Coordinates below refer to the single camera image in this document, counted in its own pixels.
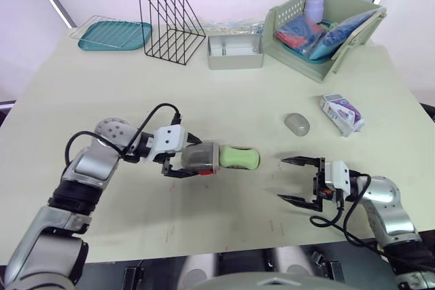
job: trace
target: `gray storage box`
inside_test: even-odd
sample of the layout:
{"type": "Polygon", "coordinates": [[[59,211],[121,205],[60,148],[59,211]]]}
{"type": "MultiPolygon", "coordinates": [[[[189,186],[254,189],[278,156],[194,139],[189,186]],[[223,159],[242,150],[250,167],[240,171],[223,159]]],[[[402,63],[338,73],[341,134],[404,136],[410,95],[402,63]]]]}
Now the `gray storage box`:
{"type": "Polygon", "coordinates": [[[259,34],[212,35],[207,45],[210,69],[260,68],[264,52],[259,34]]]}

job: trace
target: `product package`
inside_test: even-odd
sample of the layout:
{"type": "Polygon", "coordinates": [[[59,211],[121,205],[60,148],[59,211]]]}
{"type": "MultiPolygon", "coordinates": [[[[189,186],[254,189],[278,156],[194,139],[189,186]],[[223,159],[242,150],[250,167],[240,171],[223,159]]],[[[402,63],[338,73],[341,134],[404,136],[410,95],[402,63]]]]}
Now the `product package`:
{"type": "Polygon", "coordinates": [[[324,30],[304,15],[299,15],[276,30],[275,36],[289,48],[308,57],[324,30]]]}
{"type": "Polygon", "coordinates": [[[318,60],[323,57],[331,57],[355,29],[377,11],[378,10],[369,10],[342,21],[319,40],[313,48],[313,51],[310,53],[309,59],[318,60]]]}
{"type": "Polygon", "coordinates": [[[323,95],[320,107],[341,130],[344,137],[360,132],[365,125],[361,113],[340,94],[323,95]]]}

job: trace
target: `white table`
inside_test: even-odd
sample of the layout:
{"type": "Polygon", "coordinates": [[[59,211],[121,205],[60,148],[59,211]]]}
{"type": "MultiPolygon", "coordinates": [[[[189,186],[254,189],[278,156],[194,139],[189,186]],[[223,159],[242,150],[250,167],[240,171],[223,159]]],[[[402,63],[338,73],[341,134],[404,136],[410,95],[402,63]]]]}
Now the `white table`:
{"type": "MultiPolygon", "coordinates": [[[[276,196],[309,196],[314,168],[280,163],[288,156],[343,159],[360,172],[389,177],[418,230],[435,228],[432,121],[380,46],[351,53],[338,75],[317,84],[266,56],[262,69],[210,71],[205,43],[186,67],[133,52],[83,52],[65,36],[18,99],[0,129],[0,264],[6,264],[64,168],[63,149],[78,130],[105,117],[138,126],[158,103],[177,105],[183,124],[202,140],[256,148],[258,170],[222,169],[214,176],[171,179],[154,163],[121,163],[84,239],[88,261],[114,261],[343,240],[313,227],[311,211],[276,196]],[[366,119],[345,139],[317,96],[340,93],[366,119]],[[283,124],[299,112],[311,124],[297,137],[283,124]]],[[[168,124],[159,111],[146,130],[168,124]]],[[[72,155],[87,146],[83,137],[72,155]]],[[[332,203],[325,216],[333,216],[332,203]]],[[[371,236],[364,210],[350,230],[371,236]]]]}

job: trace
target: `white bottle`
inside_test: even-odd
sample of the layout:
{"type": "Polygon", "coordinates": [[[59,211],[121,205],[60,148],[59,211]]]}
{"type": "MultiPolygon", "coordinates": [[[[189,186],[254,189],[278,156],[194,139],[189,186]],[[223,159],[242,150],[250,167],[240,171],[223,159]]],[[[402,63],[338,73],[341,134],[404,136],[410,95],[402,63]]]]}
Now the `white bottle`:
{"type": "Polygon", "coordinates": [[[324,18],[324,0],[305,1],[304,15],[313,23],[320,23],[324,18]]]}

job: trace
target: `green sponge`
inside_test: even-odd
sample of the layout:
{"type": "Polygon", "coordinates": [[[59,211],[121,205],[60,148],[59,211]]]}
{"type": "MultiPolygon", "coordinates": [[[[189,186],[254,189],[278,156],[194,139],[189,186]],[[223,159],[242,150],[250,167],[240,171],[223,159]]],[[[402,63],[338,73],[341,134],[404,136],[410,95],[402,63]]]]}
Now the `green sponge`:
{"type": "Polygon", "coordinates": [[[220,148],[219,165],[224,168],[257,169],[260,154],[255,149],[235,149],[230,146],[220,148]]]}

